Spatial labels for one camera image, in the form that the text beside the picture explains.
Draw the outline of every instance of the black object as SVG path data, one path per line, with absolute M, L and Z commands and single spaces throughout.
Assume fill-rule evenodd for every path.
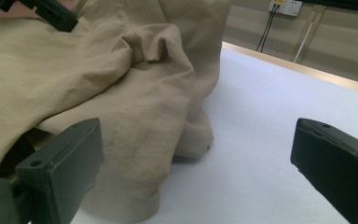
M 19 0 L 28 8 L 36 7 L 36 14 L 59 31 L 71 32 L 77 25 L 77 16 L 55 0 Z M 9 11 L 14 0 L 0 0 L 0 8 Z
M 99 120 L 69 127 L 16 166 L 15 183 L 0 178 L 0 223 L 70 223 L 102 162 Z
M 358 140 L 319 121 L 299 119 L 291 162 L 350 223 L 358 224 Z
M 300 2 L 358 10 L 358 0 L 297 0 Z

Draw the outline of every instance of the crumpled fabric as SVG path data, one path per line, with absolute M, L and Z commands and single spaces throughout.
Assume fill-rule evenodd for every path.
M 83 206 L 121 222 L 153 216 L 172 156 L 213 141 L 201 108 L 219 75 L 225 0 L 80 0 L 61 33 L 0 19 L 0 161 L 37 127 L 99 118 L 104 162 Z

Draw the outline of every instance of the power cord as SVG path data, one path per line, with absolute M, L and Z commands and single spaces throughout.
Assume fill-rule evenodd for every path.
M 269 35 L 269 29 L 271 28 L 272 20 L 274 19 L 275 12 L 277 11 L 277 9 L 279 7 L 280 7 L 280 5 L 276 5 L 276 4 L 274 4 L 274 6 L 272 7 L 271 12 L 269 13 L 269 18 L 268 18 L 266 29 L 264 30 L 264 33 L 261 36 L 260 42 L 258 43 L 257 49 L 255 51 L 258 51 L 260 44 L 263 42 L 263 44 L 261 45 L 261 50 L 260 50 L 260 52 L 263 52 L 264 44 L 266 43 L 267 36 Z

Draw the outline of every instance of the white electrical socket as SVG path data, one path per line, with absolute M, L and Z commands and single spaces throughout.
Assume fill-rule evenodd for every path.
M 282 13 L 285 1 L 286 0 L 271 0 L 271 3 L 269 3 L 268 11 L 272 11 L 272 9 L 274 8 L 274 5 L 278 5 L 279 7 L 276 9 L 275 12 Z
M 302 2 L 294 1 L 294 0 L 286 0 L 282 14 L 289 15 L 289 16 L 297 16 L 298 11 L 300 10 Z

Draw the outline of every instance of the cable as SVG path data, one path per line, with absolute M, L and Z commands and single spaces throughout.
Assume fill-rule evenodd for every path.
M 275 5 L 275 4 L 274 4 L 274 6 L 272 7 L 271 12 L 269 13 L 269 18 L 268 18 L 268 22 L 267 22 L 266 29 L 264 30 L 264 33 L 263 33 L 263 35 L 261 36 L 260 42 L 258 42 L 257 49 L 256 49 L 255 51 L 258 51 L 258 48 L 260 47 L 261 42 L 263 42 L 263 45 L 262 45 L 262 48 L 261 48 L 261 52 L 263 52 L 264 43 L 266 42 L 267 35 L 269 35 L 269 28 L 271 27 L 272 20 L 273 20 L 273 18 L 274 18 L 275 12 L 277 11 L 277 9 L 278 9 L 279 6 L 280 6 L 280 5 Z

